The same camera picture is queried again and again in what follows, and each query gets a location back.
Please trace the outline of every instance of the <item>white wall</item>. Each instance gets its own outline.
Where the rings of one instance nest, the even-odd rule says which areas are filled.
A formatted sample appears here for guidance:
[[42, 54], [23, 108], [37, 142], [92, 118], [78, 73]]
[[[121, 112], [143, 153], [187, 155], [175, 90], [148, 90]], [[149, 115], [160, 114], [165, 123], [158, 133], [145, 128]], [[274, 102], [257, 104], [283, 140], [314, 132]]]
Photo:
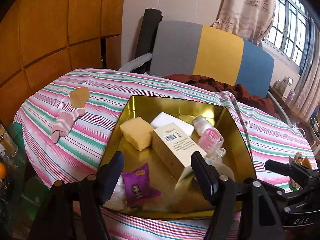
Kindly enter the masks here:
[[299, 67], [286, 58], [286, 56], [282, 55], [281, 52], [265, 42], [263, 42], [263, 49], [268, 52], [275, 61], [270, 85], [273, 86], [276, 81], [283, 80], [284, 77], [289, 76], [293, 80], [292, 89], [294, 90], [300, 78], [297, 73]]
[[212, 25], [222, 0], [124, 0], [122, 18], [122, 65], [134, 59], [144, 10], [162, 11], [163, 20]]

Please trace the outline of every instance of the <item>white sponge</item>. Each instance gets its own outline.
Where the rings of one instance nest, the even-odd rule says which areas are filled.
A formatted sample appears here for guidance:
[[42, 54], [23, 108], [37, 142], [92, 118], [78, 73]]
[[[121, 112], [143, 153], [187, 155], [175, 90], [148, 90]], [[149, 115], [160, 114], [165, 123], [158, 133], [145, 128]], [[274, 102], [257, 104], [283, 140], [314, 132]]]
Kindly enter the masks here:
[[150, 123], [151, 126], [153, 126], [153, 128], [159, 128], [162, 126], [165, 126], [169, 123], [175, 123], [176, 125], [178, 125], [178, 127], [183, 130], [186, 135], [188, 135], [189, 137], [191, 136], [191, 134], [193, 133], [193, 130], [195, 129], [193, 127], [193, 125], [188, 124], [178, 118], [175, 118], [172, 115], [166, 114], [164, 112], [161, 112], [160, 114], [158, 114], [156, 116], [155, 119], [152, 120], [152, 122]]

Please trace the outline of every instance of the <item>wooden panel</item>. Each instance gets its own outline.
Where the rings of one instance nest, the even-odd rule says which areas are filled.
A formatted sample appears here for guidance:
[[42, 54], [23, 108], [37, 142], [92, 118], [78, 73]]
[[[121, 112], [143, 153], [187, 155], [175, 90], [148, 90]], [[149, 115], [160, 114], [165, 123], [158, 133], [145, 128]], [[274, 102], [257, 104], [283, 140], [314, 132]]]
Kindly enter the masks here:
[[107, 68], [121, 68], [121, 35], [106, 39]]
[[67, 45], [68, 0], [21, 0], [23, 65]]
[[0, 22], [0, 84], [21, 69], [19, 53], [19, 4], [16, 0]]
[[124, 0], [102, 0], [100, 36], [121, 34]]
[[68, 49], [54, 53], [26, 69], [27, 79], [34, 94], [52, 81], [71, 71]]
[[72, 69], [101, 68], [100, 39], [69, 48]]
[[69, 0], [69, 44], [100, 35], [101, 0]]
[[4, 125], [13, 122], [21, 104], [31, 96], [23, 72], [20, 72], [0, 88], [0, 119]]

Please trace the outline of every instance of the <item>curtain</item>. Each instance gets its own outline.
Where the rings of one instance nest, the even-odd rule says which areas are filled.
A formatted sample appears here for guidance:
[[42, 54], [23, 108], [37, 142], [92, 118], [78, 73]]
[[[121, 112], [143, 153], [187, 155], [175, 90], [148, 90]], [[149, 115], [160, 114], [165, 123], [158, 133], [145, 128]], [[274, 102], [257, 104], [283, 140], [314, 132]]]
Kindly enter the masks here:
[[320, 32], [315, 31], [314, 58], [306, 82], [293, 100], [294, 111], [306, 122], [320, 101]]
[[272, 27], [275, 8], [276, 0], [223, 0], [213, 27], [259, 44]]
[[306, 80], [309, 76], [309, 72], [311, 70], [311, 65], [312, 65], [313, 59], [315, 57], [315, 39], [316, 39], [315, 31], [317, 31], [318, 29], [317, 29], [315, 22], [312, 19], [311, 19], [310, 28], [311, 28], [311, 35], [310, 35], [310, 42], [309, 42], [309, 47], [308, 47], [308, 54], [307, 54], [307, 58], [306, 58], [306, 63], [305, 63], [305, 67], [303, 69], [303, 72], [301, 73], [301, 76], [299, 78], [299, 81], [296, 85], [296, 88], [294, 89], [296, 96], [294, 97], [294, 99], [291, 102], [292, 106], [294, 106], [294, 103], [297, 101], [298, 95], [301, 93], [301, 91], [304, 87], [304, 84], [306, 83]]

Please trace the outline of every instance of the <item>window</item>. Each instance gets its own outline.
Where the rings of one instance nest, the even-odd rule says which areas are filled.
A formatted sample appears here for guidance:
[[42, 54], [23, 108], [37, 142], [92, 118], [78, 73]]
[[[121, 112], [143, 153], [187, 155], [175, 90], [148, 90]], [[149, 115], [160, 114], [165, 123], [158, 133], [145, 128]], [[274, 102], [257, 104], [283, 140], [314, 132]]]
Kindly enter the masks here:
[[303, 70], [308, 52], [310, 17], [299, 0], [276, 0], [273, 26], [266, 41]]

